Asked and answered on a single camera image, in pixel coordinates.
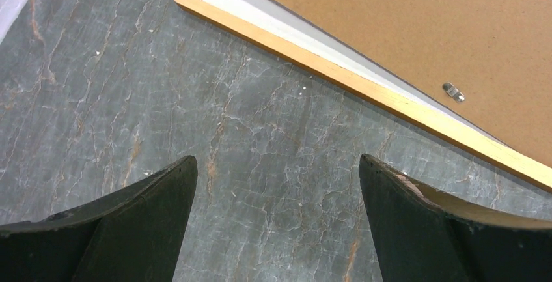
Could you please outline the golden wooden picture frame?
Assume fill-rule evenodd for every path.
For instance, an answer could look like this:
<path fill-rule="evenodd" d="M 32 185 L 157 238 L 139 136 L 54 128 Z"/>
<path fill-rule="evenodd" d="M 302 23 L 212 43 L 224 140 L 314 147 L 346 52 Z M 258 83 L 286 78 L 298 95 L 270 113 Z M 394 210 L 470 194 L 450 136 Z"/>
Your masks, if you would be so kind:
<path fill-rule="evenodd" d="M 325 79 L 375 106 L 547 192 L 551 168 L 397 92 L 259 28 L 204 0 L 174 0 L 183 10 Z"/>

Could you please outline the brown fibreboard backing board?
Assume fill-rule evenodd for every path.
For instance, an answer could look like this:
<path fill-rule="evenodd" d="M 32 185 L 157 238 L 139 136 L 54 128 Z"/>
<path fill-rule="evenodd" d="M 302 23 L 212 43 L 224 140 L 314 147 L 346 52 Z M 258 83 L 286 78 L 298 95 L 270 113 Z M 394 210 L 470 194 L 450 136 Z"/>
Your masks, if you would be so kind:
<path fill-rule="evenodd" d="M 551 164 L 551 0 L 274 0 Z M 442 86 L 464 95 L 458 103 Z"/>

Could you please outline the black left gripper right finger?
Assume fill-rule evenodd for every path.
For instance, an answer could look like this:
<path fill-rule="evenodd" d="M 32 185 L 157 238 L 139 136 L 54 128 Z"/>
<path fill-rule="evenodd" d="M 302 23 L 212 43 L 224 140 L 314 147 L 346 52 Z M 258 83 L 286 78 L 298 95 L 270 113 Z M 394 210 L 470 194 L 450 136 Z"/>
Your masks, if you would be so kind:
<path fill-rule="evenodd" d="M 359 180 L 385 281 L 550 281 L 551 222 L 480 206 L 369 154 Z"/>

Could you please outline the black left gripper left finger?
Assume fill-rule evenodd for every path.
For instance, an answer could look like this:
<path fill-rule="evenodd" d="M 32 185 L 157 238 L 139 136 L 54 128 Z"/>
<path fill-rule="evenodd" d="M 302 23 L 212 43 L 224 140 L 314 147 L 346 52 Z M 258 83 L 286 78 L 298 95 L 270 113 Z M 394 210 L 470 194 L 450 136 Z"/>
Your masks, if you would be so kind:
<path fill-rule="evenodd" d="M 94 201 L 1 226 L 2 281 L 171 281 L 193 205 L 184 156 Z"/>

